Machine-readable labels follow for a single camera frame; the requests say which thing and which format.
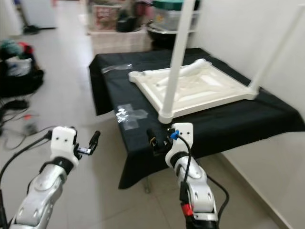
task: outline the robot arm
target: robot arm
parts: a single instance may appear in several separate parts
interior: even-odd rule
[[[217,228],[217,211],[215,199],[210,187],[207,184],[207,176],[205,171],[197,164],[192,157],[190,161],[189,171],[186,182],[184,177],[187,170],[189,159],[188,148],[181,136],[192,147],[193,144],[193,124],[177,123],[172,125],[170,136],[172,142],[167,142],[172,145],[171,149],[166,153],[165,162],[173,168],[177,177],[178,185],[180,186],[180,201],[181,207],[186,219],[187,229],[216,229]],[[151,141],[154,150],[160,151],[157,148],[158,143],[156,138]]]
[[[91,155],[94,152],[100,132],[95,132],[89,148],[79,147],[76,136],[77,132],[73,128],[58,126],[53,129],[51,161],[45,163],[40,174],[31,181],[27,196],[14,216],[10,229],[47,227],[67,175],[77,167],[80,154]]]

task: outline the black tablecloth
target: black tablecloth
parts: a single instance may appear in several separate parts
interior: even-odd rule
[[[138,120],[139,128],[124,130],[119,123],[128,154],[119,188],[131,187],[140,179],[167,167],[164,156],[152,155],[146,129],[153,128],[157,138],[163,139],[171,124],[164,125],[158,121],[155,109],[137,86],[128,81],[128,72],[167,68],[171,55],[170,51],[99,54],[89,66],[97,115],[112,109],[117,113],[117,107],[124,104],[148,112],[147,118]],[[183,64],[191,64],[199,58],[212,62],[241,83],[249,84],[247,78],[201,49],[186,50]],[[101,73],[101,68],[127,63],[132,64],[132,70]],[[193,123],[192,150],[195,157],[219,153],[285,132],[305,130],[300,114],[264,89],[253,101],[242,100],[178,117],[173,120],[173,123],[177,122]]]

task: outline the table leg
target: table leg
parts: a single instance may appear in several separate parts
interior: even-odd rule
[[[143,187],[144,187],[144,192],[149,194],[151,193],[151,186],[149,184],[149,180],[148,180],[148,177],[145,177],[142,179],[142,184],[143,184]]]

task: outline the white wall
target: white wall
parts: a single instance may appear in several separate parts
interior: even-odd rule
[[[192,47],[201,47],[248,78],[279,42],[304,0],[203,0]],[[305,119],[305,16],[263,87]],[[224,152],[291,228],[305,217],[305,133],[287,133]]]
[[[13,0],[0,0],[0,41],[22,35],[22,24]]]

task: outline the white pole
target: white pole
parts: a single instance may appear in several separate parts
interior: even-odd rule
[[[183,63],[183,57],[192,21],[194,5],[195,0],[184,0],[182,6],[178,26],[178,34],[173,49],[171,70],[166,88],[166,94],[163,102],[163,107],[159,111],[159,121],[162,123],[170,123],[173,118],[173,100],[175,97],[177,83],[179,79],[180,67]]]
[[[294,14],[293,19],[291,20],[288,28],[286,29],[284,35],[282,36],[278,46],[272,52],[269,59],[266,61],[265,64],[260,68],[260,70],[256,73],[253,80],[249,85],[249,89],[253,92],[258,93],[260,84],[263,80],[263,77],[266,76],[270,69],[272,68],[273,64],[276,62],[277,58],[280,56],[283,48],[286,46],[287,42],[289,41],[291,35],[293,34],[295,28],[297,27],[303,13],[305,12],[305,4],[298,5],[297,11]]]

